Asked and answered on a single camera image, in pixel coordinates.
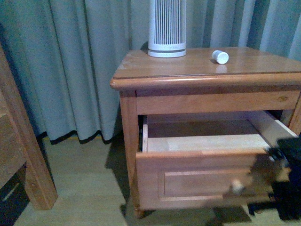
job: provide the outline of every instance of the drawer knob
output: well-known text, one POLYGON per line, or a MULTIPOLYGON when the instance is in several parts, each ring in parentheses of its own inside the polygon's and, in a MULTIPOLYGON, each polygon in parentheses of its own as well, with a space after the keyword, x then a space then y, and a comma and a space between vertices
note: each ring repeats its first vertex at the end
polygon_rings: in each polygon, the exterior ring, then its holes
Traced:
POLYGON ((237 179, 232 180, 232 192, 234 194, 241 194, 245 189, 245 186, 237 179))
POLYGON ((287 96, 280 96, 280 97, 278 97, 278 100, 279 100, 280 102, 285 102, 285 101, 288 100, 288 97, 287 97, 287 96))

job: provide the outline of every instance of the nightstand top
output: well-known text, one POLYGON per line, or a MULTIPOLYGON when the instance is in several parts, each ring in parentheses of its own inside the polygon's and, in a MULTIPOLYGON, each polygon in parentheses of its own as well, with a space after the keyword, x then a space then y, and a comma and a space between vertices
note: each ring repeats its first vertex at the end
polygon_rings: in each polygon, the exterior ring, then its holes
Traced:
POLYGON ((173 84, 178 85, 179 81, 185 81, 186 85, 191 86, 191 79, 194 82, 197 80, 195 85, 199 86, 220 79, 237 81, 238 76, 240 80, 249 78, 256 82, 260 78, 263 82, 265 79, 271 80, 271 75, 276 76, 278 82, 280 79, 286 84, 287 80, 292 82, 291 74, 294 74, 296 83, 301 83, 301 62, 251 48, 188 49, 186 56, 177 58, 156 58, 148 56, 147 51, 133 50, 117 69, 111 86, 115 89, 134 88, 131 83, 135 82, 138 88, 141 82, 141 87, 145 88, 148 85, 143 81, 147 81, 151 88, 155 81, 162 80, 173 80, 173 84), (219 65, 212 59, 212 52, 217 49, 229 54, 226 64, 219 65))

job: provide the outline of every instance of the white bottle cap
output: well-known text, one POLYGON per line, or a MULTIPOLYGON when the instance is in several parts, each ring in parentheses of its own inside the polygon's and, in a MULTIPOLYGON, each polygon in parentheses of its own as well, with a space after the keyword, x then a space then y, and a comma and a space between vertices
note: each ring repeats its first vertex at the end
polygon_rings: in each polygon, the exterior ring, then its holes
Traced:
POLYGON ((229 55, 226 52, 216 50, 212 53, 212 58, 216 60, 219 64, 223 65, 228 62, 229 55))

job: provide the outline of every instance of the black object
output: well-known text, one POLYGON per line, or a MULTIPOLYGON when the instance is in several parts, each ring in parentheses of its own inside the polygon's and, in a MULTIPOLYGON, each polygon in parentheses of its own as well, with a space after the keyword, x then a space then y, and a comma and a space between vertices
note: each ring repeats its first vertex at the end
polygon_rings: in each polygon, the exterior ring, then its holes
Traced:
POLYGON ((15 174, 0 189, 0 226, 13 226, 28 203, 24 186, 15 174))
POLYGON ((270 202, 248 204, 249 213, 263 209, 277 209, 281 220, 301 218, 301 138, 280 139, 279 148, 267 152, 275 161, 286 161, 291 168, 289 182, 275 182, 270 202))

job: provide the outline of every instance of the nightstand leg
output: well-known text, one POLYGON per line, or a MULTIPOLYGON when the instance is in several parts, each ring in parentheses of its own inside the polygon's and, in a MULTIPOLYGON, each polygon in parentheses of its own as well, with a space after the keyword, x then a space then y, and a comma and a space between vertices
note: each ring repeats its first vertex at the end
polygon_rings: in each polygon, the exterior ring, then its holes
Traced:
POLYGON ((139 150, 139 128, 136 107, 136 92, 120 92, 120 105, 122 115, 122 126, 127 157, 127 173, 131 191, 131 198, 135 208, 135 216, 143 217, 140 210, 139 192, 137 183, 136 152, 139 150))
POLYGON ((296 104, 295 110, 293 111, 293 115, 288 128, 291 129, 297 135, 299 135, 301 132, 301 98, 300 97, 296 104))

